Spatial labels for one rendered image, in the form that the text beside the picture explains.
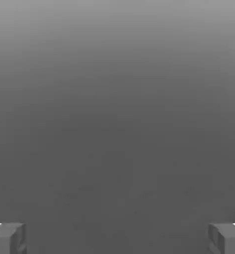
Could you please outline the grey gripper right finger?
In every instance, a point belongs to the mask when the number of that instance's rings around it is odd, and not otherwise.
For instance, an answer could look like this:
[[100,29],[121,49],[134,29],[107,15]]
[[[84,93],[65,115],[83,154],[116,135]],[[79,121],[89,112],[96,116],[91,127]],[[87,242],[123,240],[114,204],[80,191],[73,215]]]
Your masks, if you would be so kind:
[[208,239],[212,254],[235,254],[235,223],[210,223]]

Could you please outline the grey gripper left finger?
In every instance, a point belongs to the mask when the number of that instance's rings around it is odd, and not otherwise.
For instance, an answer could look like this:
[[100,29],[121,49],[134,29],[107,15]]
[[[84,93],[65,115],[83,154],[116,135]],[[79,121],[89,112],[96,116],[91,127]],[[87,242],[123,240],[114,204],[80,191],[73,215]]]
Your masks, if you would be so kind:
[[0,254],[27,254],[25,223],[0,223]]

